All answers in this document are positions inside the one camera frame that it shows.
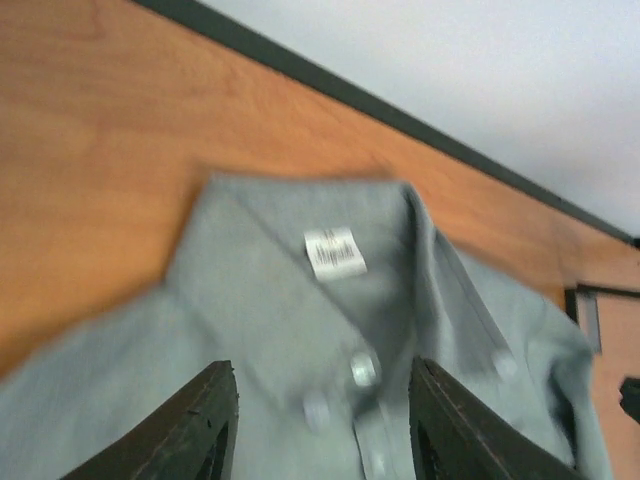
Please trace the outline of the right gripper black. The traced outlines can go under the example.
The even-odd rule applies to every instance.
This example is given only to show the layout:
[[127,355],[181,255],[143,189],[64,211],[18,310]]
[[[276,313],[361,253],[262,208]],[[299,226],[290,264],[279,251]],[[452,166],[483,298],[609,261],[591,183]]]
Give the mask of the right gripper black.
[[625,377],[619,387],[619,405],[627,415],[640,415],[640,379]]

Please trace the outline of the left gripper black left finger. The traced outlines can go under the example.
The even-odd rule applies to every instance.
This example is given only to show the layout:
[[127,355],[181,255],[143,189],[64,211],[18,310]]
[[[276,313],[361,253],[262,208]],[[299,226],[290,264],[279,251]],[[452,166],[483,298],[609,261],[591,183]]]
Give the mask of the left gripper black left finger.
[[216,361],[67,479],[229,479],[239,395],[232,364]]

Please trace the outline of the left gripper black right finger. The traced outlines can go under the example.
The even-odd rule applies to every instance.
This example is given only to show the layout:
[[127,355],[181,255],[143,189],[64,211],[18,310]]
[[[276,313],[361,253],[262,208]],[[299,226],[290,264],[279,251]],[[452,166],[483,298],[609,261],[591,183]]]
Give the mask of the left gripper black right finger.
[[420,480],[580,479],[432,360],[412,361],[410,436]]

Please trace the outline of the grey button-up shirt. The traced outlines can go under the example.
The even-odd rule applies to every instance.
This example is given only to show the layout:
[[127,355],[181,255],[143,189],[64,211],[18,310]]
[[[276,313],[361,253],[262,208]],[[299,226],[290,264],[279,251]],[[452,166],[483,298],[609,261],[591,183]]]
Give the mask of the grey button-up shirt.
[[611,477],[581,330],[454,247],[410,185],[220,176],[162,281],[2,382],[1,475],[67,474],[228,360],[234,478],[411,479],[415,356],[584,477]]

